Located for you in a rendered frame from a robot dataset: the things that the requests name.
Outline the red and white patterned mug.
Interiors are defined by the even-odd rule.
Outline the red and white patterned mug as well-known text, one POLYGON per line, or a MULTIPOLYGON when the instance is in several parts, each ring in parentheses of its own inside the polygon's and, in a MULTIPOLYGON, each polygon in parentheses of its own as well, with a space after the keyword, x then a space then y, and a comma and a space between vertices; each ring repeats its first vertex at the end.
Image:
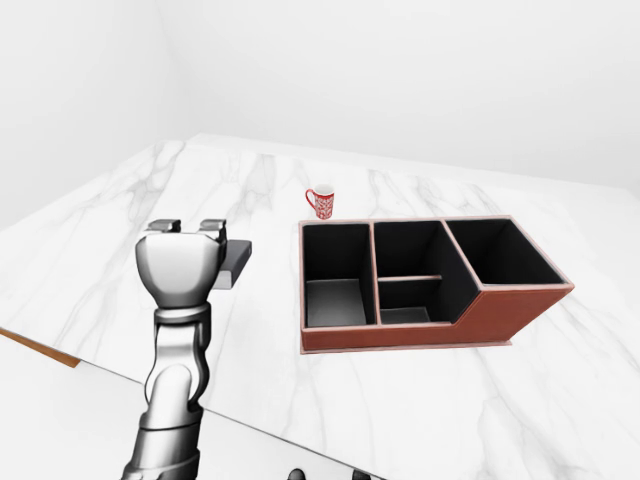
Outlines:
POLYGON ((305 199, 321 220, 328 220, 333 213, 334 188, 329 184, 319 184, 305 192, 305 199))

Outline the brown wooden strip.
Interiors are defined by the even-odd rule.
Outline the brown wooden strip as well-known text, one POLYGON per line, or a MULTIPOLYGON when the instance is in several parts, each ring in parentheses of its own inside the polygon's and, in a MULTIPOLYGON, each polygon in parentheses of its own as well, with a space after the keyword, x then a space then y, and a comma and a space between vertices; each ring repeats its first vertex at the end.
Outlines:
POLYGON ((59 363, 62 363, 70 368, 76 368, 78 366, 78 364, 81 362, 80 359, 73 357, 71 355, 68 355, 66 353, 63 353, 61 351, 58 351, 56 349, 50 348, 46 345, 43 345, 41 343, 35 342, 29 338, 26 338, 24 336, 18 335, 14 332, 11 332, 9 330, 6 330, 4 328, 0 327, 0 335, 3 335, 4 337, 7 337, 19 344, 22 344, 32 350, 35 350, 53 360, 56 360, 59 363))

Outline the red-brown desk caddy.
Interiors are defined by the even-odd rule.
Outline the red-brown desk caddy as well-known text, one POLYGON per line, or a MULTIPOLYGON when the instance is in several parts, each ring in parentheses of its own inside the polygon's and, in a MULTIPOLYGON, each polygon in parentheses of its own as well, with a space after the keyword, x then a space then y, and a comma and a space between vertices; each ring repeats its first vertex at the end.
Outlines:
POLYGON ((511 217, 304 221, 305 353, 506 345, 573 289, 511 217))

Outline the grey book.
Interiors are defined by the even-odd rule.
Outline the grey book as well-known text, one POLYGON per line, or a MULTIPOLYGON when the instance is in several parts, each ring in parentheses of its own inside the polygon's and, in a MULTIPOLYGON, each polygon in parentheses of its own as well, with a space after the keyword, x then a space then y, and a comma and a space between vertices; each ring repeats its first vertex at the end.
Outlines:
POLYGON ((214 283, 214 290, 231 290, 252 254, 249 240, 228 240, 225 259, 214 283))

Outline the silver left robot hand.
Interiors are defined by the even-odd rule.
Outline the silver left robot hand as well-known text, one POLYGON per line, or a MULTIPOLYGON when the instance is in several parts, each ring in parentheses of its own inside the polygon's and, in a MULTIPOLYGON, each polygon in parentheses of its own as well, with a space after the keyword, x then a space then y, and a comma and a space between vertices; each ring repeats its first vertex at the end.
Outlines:
POLYGON ((135 246, 142 283, 162 309, 204 304, 226 251, 224 219, 205 219, 197 232, 183 232, 178 219, 154 220, 135 246))

